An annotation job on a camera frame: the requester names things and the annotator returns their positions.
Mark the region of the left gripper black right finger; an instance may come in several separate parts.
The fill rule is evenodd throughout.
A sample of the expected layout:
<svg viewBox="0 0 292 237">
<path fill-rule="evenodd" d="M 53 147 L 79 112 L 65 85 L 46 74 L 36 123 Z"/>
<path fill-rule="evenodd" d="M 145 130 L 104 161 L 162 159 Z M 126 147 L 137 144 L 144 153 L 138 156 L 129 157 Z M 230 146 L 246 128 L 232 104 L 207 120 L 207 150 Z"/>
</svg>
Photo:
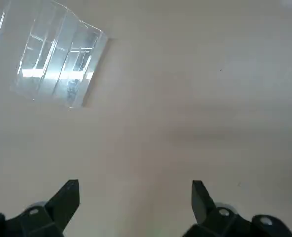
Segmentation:
<svg viewBox="0 0 292 237">
<path fill-rule="evenodd" d="M 226 207 L 217 207 L 202 181 L 192 181 L 191 206 L 196 219 L 186 237 L 292 237 L 292 231 L 271 215 L 251 221 Z"/>
</svg>

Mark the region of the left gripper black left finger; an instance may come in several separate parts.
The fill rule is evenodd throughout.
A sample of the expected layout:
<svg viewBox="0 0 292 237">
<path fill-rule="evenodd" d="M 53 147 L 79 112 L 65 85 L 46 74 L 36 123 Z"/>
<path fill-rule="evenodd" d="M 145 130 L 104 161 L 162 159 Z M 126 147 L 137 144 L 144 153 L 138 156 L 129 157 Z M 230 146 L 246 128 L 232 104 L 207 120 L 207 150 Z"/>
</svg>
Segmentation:
<svg viewBox="0 0 292 237">
<path fill-rule="evenodd" d="M 49 201 L 34 203 L 11 219 L 0 213 L 0 237 L 62 237 L 79 205 L 79 181 L 70 179 Z"/>
</svg>

